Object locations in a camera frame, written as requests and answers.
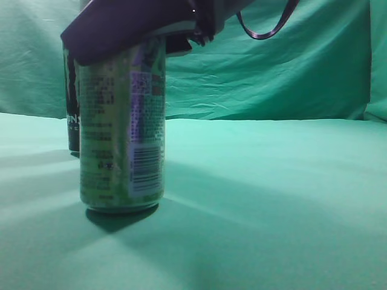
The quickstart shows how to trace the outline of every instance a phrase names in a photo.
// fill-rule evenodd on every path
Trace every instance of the green can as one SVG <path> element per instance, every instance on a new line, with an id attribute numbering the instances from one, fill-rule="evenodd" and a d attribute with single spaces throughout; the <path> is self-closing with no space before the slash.
<path id="1" fill-rule="evenodd" d="M 80 197 L 130 213 L 164 194 L 166 42 L 155 37 L 80 68 Z"/>

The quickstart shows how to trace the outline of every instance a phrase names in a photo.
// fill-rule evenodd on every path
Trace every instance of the monster energy can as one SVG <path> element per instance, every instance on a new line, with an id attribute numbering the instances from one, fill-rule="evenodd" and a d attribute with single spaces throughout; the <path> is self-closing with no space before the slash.
<path id="1" fill-rule="evenodd" d="M 80 68 L 80 195 L 105 213 L 141 211 L 164 193 L 163 37 Z"/>
<path id="2" fill-rule="evenodd" d="M 91 0 L 80 0 L 80 10 L 83 10 Z M 65 96 L 67 107 L 68 148 L 79 152 L 80 143 L 80 112 L 79 112 L 79 68 L 74 57 L 63 46 L 65 67 Z"/>

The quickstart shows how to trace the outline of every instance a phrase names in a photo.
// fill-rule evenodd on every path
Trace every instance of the green cloth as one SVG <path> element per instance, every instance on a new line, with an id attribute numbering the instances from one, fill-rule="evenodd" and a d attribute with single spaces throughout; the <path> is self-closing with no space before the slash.
<path id="1" fill-rule="evenodd" d="M 387 126 L 167 122 L 166 194 L 79 201 L 66 121 L 0 114 L 1 290 L 385 290 Z"/>
<path id="2" fill-rule="evenodd" d="M 265 33 L 286 0 L 259 0 L 242 13 Z M 0 112 L 65 117 L 60 33 L 78 0 L 2 0 Z M 213 43 L 169 59 L 168 118 L 359 118 L 369 101 L 368 0 L 302 0 L 286 27 L 250 39 L 231 18 Z"/>
<path id="3" fill-rule="evenodd" d="M 371 102 L 366 118 L 387 121 L 387 2 L 371 0 Z"/>

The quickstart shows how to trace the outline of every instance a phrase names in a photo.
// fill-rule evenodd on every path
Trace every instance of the can bottom rim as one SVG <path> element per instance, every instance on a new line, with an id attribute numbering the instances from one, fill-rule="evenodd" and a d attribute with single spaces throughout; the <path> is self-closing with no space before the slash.
<path id="1" fill-rule="evenodd" d="M 158 202 L 155 202 L 153 204 L 148 205 L 142 205 L 139 207 L 114 207 L 114 208 L 107 208 L 107 207 L 88 207 L 92 211 L 96 211 L 99 213 L 107 213 L 107 214 L 130 214 L 130 213 L 139 213 L 141 211 L 148 210 L 152 207 L 158 206 Z"/>

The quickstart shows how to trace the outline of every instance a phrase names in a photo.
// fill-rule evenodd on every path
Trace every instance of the black can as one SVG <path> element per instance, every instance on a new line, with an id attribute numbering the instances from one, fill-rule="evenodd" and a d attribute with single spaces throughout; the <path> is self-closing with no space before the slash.
<path id="1" fill-rule="evenodd" d="M 63 58 L 65 62 L 68 148 L 77 153 L 80 149 L 79 68 L 72 55 L 65 48 L 63 48 Z"/>

